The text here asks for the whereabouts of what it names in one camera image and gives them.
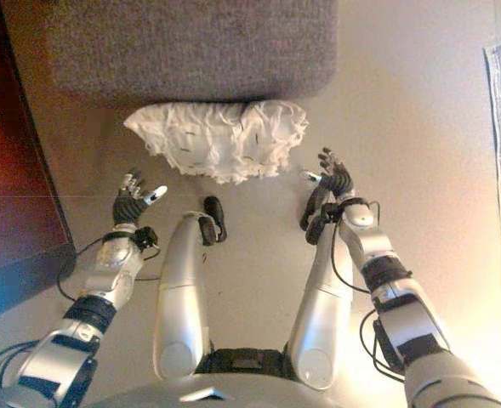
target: dark wooden cabinet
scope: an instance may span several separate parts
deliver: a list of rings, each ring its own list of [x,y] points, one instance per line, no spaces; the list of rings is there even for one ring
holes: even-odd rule
[[[54,284],[73,259],[0,8],[0,313]]]

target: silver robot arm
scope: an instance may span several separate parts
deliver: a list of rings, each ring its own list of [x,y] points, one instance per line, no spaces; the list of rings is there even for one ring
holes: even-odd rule
[[[350,175],[308,174],[337,197],[339,236],[362,273],[379,318],[373,328],[393,371],[405,376],[407,405],[414,408],[499,407],[501,401],[450,349],[432,302],[402,265]]]
[[[151,229],[138,230],[139,216],[166,191],[162,186],[141,195],[139,174],[134,170],[126,174],[113,207],[115,227],[103,238],[83,291],[24,361],[15,384],[0,388],[0,407],[80,405],[97,367],[94,356],[106,329],[131,298],[143,265],[142,251],[157,239]]]

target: gray cushion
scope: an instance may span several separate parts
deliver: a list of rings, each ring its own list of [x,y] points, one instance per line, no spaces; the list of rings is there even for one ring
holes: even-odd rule
[[[54,80],[110,102],[311,96],[335,72],[337,0],[61,0]]]

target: black joint segment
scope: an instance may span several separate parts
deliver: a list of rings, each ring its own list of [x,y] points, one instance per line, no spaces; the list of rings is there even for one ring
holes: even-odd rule
[[[410,277],[410,273],[393,257],[379,257],[362,268],[362,275],[370,292],[385,283]]]
[[[396,351],[392,347],[388,335],[386,334],[386,330],[379,319],[376,319],[373,322],[373,330],[375,331],[375,336],[377,336],[377,341],[379,342],[380,349],[383,353],[384,359],[388,363],[388,366],[393,372],[403,375],[405,372],[403,363],[400,361]]]
[[[105,242],[115,240],[116,238],[129,238],[132,240],[134,238],[134,234],[127,232],[127,231],[114,231],[114,232],[109,232],[105,236],[103,236],[103,244]]]
[[[109,301],[97,296],[86,296],[80,297],[63,318],[88,323],[104,334],[115,314],[116,308]]]
[[[339,205],[334,202],[326,202],[325,204],[322,204],[320,215],[327,219],[328,222],[337,223],[337,221],[339,221],[340,214]]]
[[[97,336],[93,336],[89,342],[84,342],[83,340],[80,340],[78,338],[58,334],[54,337],[52,343],[59,344],[60,346],[67,347],[69,349],[80,350],[85,353],[95,355],[95,353],[97,353],[97,350],[99,350],[100,340]]]
[[[322,215],[315,216],[312,221],[310,221],[309,228],[305,233],[305,239],[311,245],[317,245],[320,237],[322,236],[322,232],[324,227],[327,224],[327,218],[324,218]]]
[[[432,334],[416,337],[405,342],[397,349],[403,357],[405,366],[409,366],[420,357],[445,351]]]
[[[51,400],[55,392],[57,391],[57,388],[59,388],[60,384],[57,382],[45,380],[43,378],[37,378],[37,377],[28,377],[28,376],[23,376],[18,379],[18,384],[34,389],[35,391],[38,391],[40,394],[44,395],[47,399]]]
[[[310,194],[305,207],[305,212],[299,221],[299,227],[306,231],[309,228],[309,217],[313,215],[322,203],[326,200],[329,191],[318,185]]]
[[[71,384],[71,387],[67,391],[66,397],[63,399],[63,403],[60,405],[60,408],[80,406],[84,395],[88,392],[89,384],[93,379],[96,369],[97,360],[90,358],[83,362]]]
[[[146,248],[157,245],[157,234],[151,227],[144,227],[134,232],[132,240],[142,252]]]

